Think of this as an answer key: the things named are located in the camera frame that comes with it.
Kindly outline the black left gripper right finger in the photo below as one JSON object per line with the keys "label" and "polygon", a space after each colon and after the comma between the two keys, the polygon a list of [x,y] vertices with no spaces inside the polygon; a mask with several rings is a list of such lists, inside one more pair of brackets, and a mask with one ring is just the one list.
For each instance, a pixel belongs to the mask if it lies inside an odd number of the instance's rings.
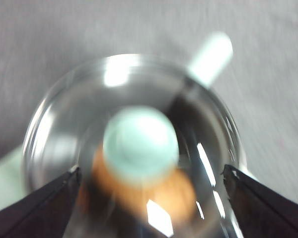
{"label": "black left gripper right finger", "polygon": [[298,238],[298,204],[232,165],[226,164],[222,175],[245,238]]}

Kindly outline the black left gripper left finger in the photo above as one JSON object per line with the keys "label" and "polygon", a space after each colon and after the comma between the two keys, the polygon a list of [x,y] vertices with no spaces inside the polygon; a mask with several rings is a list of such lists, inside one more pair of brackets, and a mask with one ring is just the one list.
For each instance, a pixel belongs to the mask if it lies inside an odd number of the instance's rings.
{"label": "black left gripper left finger", "polygon": [[61,238],[81,185],[74,166],[20,201],[0,210],[0,238]]}

